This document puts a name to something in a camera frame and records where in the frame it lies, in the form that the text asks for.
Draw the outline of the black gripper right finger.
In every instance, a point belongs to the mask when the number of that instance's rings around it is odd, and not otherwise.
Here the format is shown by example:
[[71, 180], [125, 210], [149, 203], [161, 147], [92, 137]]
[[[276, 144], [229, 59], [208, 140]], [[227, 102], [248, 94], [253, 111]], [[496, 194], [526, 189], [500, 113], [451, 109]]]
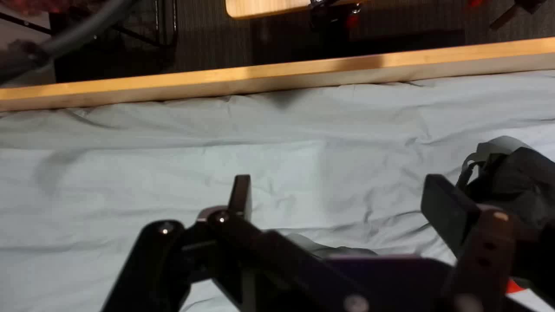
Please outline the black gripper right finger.
[[506, 211], [473, 203], [442, 175], [427, 175], [421, 213], [453, 251], [460, 270], [512, 270], [515, 225]]

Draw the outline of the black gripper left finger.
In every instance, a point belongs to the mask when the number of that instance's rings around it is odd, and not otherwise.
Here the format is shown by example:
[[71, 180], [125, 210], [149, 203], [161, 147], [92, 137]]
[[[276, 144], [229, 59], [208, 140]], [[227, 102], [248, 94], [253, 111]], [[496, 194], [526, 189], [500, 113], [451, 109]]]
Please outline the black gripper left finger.
[[251, 179], [236, 175], [229, 201], [224, 206], [205, 208], [198, 222], [215, 231], [245, 231], [251, 217]]

